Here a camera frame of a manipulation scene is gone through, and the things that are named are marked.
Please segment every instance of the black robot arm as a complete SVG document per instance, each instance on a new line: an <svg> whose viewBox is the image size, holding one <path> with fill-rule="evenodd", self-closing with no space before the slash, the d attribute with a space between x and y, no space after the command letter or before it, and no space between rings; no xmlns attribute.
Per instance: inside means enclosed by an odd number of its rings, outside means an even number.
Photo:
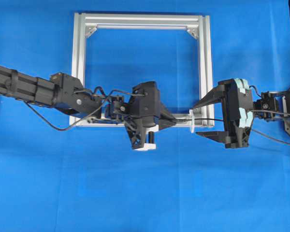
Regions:
<svg viewBox="0 0 290 232"><path fill-rule="evenodd" d="M92 92L84 88L79 79L65 73L51 75L48 81L0 66L0 95L26 104L55 108L66 115L82 119L90 116L95 123L105 123L101 119L102 105L108 102L105 108L107 123L124 123L133 149L155 149L154 132L176 124L174 116L160 102L156 82L139 84L133 87L132 93L121 90L112 90L111 93L115 91L131 95L129 102L124 102L123 96L106 96L101 87ZM37 114L53 128L66 130L53 126Z"/></svg>

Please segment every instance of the blue backdrop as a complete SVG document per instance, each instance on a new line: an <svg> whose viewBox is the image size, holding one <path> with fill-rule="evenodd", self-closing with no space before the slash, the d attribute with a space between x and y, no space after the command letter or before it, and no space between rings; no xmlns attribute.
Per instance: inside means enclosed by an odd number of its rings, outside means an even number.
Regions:
<svg viewBox="0 0 290 232"><path fill-rule="evenodd" d="M71 73L73 14L88 11L210 15L215 85L244 78L259 91L290 88L284 0L1 0L0 65ZM99 30L87 43L86 86L130 91L155 80L162 101L185 112L199 97L196 62L183 31ZM290 142L280 122L253 128ZM290 147L253 132L236 150L183 128L156 138L157 150L133 152L123 128L54 131L0 97L0 232L290 231Z"/></svg>

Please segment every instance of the wire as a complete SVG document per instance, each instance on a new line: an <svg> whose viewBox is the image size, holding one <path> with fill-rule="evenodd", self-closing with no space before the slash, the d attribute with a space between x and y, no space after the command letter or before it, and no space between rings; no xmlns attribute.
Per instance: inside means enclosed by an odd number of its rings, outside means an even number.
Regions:
<svg viewBox="0 0 290 232"><path fill-rule="evenodd" d="M251 88L251 87L253 87L253 88L255 89L256 94L257 94L259 97L263 98L263 97L259 94L257 87L255 87L255 86L249 86L249 88Z"/></svg>
<svg viewBox="0 0 290 232"><path fill-rule="evenodd" d="M75 90L74 93L89 93L89 94L93 94L93 92L91 91L91 89L88 89L88 88L83 88L83 89L78 89L78 90Z"/></svg>
<svg viewBox="0 0 290 232"><path fill-rule="evenodd" d="M103 96L106 97L105 92L103 91L103 88L102 88L101 86L97 86L97 87L95 87L95 89L94 89L94 91L93 91L92 94L96 94L98 90L100 90L100 93L101 93Z"/></svg>
<svg viewBox="0 0 290 232"><path fill-rule="evenodd" d="M264 133L262 133L262 132L260 132L260 131L255 130L255 129L251 129L251 130L252 130L253 132L256 132L256 133L258 133L258 134L264 136L265 138L268 138L268 139L274 140L275 142L278 142L278 143L281 143L281 144L286 144L286 145L289 145L289 146L290 146L290 143L287 143L287 142L285 142L285 141L282 141L282 140L279 140L279 139L273 138L273 137L271 137L271 136L269 136L269 135L267 135L267 134L264 134Z"/></svg>
<svg viewBox="0 0 290 232"><path fill-rule="evenodd" d="M249 110L251 112L262 112L262 113L273 113L273 114L277 114L277 115L288 115L290 116L289 113L283 113L283 112L276 112L276 111L272 111L272 110Z"/></svg>
<svg viewBox="0 0 290 232"><path fill-rule="evenodd" d="M143 94L131 94L131 93L128 93L128 92L125 92L125 91L122 91L122 90L119 90L119 89L113 89L109 95L104 99L104 101L102 102L102 104L97 108L95 109L93 112L91 112L89 115L75 121L73 124L71 124L70 126L66 127L66 128L58 128L56 126L54 126L52 123L50 123L45 117L43 117L39 112L37 112L31 105L29 105L26 101L24 101L24 103L37 115L39 116L46 124L48 124L50 127L52 127L53 129L57 130L57 131L68 131L70 130L72 127L76 126L77 123L79 123L80 121L82 120L85 120L87 118L89 118L90 116L92 116L94 113L96 113L98 110L100 110L103 105L109 100L109 98L111 97L112 93L113 92L120 92L120 93L125 93L125 94L128 94L128 95L132 95L132 96L144 96Z"/></svg>
<svg viewBox="0 0 290 232"><path fill-rule="evenodd" d="M194 120L213 120L213 121L223 122L222 119L217 119L217 118L195 118ZM175 122L188 122L188 121L192 121L192 119L180 119L180 118L176 118L174 121Z"/></svg>

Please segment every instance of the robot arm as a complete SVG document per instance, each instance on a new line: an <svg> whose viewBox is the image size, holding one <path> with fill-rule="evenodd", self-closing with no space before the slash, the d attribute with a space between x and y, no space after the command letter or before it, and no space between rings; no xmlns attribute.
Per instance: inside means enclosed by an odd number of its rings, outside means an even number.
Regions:
<svg viewBox="0 0 290 232"><path fill-rule="evenodd" d="M55 108L82 119L90 116L97 123L105 123L99 119L102 105L108 102L105 109L108 123L124 123L132 149L155 149L154 132L174 126L176 119L160 102L156 82L141 83L132 89L131 94L126 94L131 95L129 102L124 102L123 96L106 96L101 87L94 92L85 89L79 79L61 72L51 75L48 81L0 66L0 95L27 104Z"/></svg>
<svg viewBox="0 0 290 232"><path fill-rule="evenodd" d="M224 131L196 133L224 143L226 148L247 147L253 119L258 117L266 121L283 120L290 135L290 90L265 92L258 96L261 98L254 102L250 86L244 79L220 81L194 105L194 109L220 102ZM284 112L279 109L277 97L283 97Z"/></svg>

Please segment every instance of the screw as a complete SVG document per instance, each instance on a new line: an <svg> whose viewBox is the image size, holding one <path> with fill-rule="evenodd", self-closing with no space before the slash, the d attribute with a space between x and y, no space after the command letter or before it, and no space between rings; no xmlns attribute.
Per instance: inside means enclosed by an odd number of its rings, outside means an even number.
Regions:
<svg viewBox="0 0 290 232"><path fill-rule="evenodd" d="M268 104L263 104L263 105L262 105L262 108L263 108L263 109L268 109L268 108L269 108L269 105L268 105Z"/></svg>

